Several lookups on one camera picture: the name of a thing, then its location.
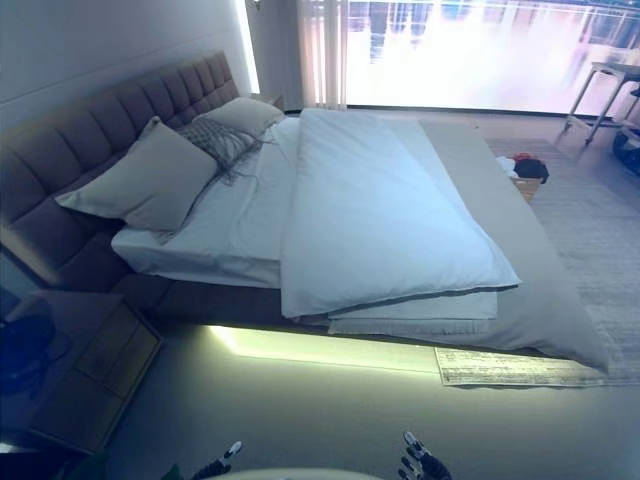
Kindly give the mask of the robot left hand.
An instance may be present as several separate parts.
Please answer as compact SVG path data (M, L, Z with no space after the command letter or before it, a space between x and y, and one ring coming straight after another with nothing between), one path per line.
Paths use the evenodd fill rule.
M231 459L241 451L242 447L242 441L234 442L221 456L196 471L191 476L191 480L208 479L228 473L231 470Z

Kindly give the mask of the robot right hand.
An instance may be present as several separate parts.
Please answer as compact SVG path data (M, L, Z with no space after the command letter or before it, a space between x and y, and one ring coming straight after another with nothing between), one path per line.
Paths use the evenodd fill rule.
M452 480L453 476L445 464L435 457L410 431L403 432L406 456L401 457L397 473L401 479Z

